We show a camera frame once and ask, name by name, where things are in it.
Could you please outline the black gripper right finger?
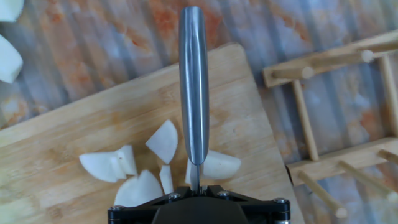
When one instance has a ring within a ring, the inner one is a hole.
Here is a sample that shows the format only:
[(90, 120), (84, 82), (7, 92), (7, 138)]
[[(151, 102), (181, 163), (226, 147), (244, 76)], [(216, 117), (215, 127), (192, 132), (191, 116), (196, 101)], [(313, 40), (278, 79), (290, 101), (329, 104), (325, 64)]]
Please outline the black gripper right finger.
[(201, 196), (211, 198), (206, 206), (210, 220), (226, 223), (271, 223), (291, 222), (290, 201), (285, 198), (259, 200), (222, 188), (209, 185), (201, 188)]

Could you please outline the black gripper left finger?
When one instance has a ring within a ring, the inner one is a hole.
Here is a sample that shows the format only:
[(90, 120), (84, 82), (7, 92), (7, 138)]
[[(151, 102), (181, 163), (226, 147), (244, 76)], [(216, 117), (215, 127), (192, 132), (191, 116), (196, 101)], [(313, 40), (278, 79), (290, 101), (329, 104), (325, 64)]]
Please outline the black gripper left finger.
[(174, 192), (163, 195), (137, 207), (114, 205), (108, 209), (108, 224), (134, 223), (139, 220), (152, 221), (164, 205), (195, 197), (197, 193), (190, 187), (178, 187)]

